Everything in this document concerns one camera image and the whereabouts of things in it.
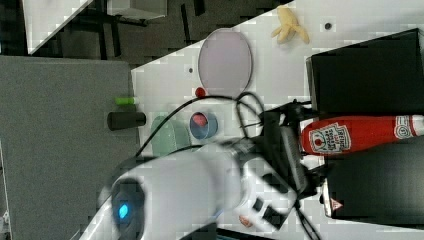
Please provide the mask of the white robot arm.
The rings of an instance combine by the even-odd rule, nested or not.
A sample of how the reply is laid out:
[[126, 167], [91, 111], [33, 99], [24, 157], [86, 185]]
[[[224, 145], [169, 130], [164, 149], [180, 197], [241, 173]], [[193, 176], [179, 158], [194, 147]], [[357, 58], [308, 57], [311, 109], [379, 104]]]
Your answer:
[[291, 102], [262, 112], [255, 137], [128, 159], [75, 240], [215, 240], [226, 212], [265, 233], [280, 230], [319, 183], [299, 144], [301, 122], [317, 114]]

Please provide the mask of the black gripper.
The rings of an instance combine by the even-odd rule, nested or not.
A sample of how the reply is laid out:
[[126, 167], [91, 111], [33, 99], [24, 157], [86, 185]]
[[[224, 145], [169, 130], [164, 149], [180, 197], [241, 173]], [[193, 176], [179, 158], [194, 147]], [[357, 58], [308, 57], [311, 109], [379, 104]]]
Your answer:
[[300, 163], [306, 152], [299, 144], [300, 122], [317, 115], [306, 103], [287, 103], [259, 115], [264, 158], [299, 199], [316, 195], [320, 185], [316, 170], [308, 170]]

